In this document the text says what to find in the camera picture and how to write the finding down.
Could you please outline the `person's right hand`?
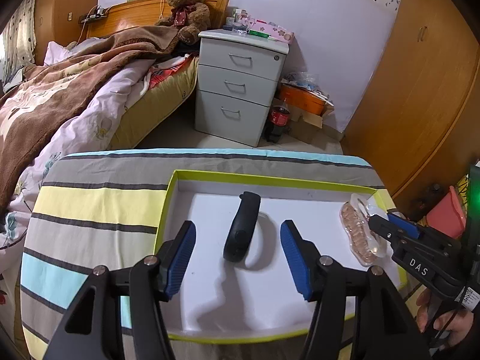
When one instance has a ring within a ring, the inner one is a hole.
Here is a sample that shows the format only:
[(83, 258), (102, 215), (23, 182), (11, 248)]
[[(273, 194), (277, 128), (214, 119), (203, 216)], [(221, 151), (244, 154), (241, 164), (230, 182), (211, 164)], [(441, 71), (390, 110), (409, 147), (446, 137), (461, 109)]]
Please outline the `person's right hand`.
[[(429, 289), (425, 289), (416, 299), (416, 305), (419, 306), (416, 313), (416, 324), (421, 332), (425, 330), (428, 322), (428, 306), (430, 304), (430, 299), (431, 291)], [(455, 346), (468, 335), (473, 326), (473, 320), (473, 313), (468, 310), (460, 310), (457, 313), (454, 311), (448, 311), (434, 321), (433, 327), (436, 330), (446, 328), (447, 331), (450, 331), (448, 345)]]

